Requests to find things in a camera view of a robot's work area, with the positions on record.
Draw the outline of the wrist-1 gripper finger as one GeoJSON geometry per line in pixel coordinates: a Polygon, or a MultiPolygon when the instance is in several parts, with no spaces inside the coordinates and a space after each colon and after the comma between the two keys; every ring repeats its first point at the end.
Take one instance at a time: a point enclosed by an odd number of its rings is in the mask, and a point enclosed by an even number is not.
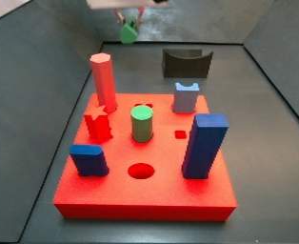
{"type": "Polygon", "coordinates": [[[144,16],[146,8],[144,7],[140,7],[140,8],[138,8],[138,11],[139,11],[139,14],[138,14],[138,23],[142,24],[144,22],[143,21],[143,16],[144,16]]]}
{"type": "Polygon", "coordinates": [[[123,13],[122,13],[122,10],[120,9],[115,9],[115,14],[116,14],[116,17],[119,19],[119,24],[124,25],[126,23],[126,18],[123,16],[123,13]]]}

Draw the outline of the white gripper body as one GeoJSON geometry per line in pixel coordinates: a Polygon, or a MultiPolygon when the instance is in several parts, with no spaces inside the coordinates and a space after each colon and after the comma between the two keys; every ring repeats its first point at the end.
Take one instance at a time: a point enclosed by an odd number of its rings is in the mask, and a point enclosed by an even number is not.
{"type": "Polygon", "coordinates": [[[94,10],[166,6],[170,0],[87,0],[94,10]]]}

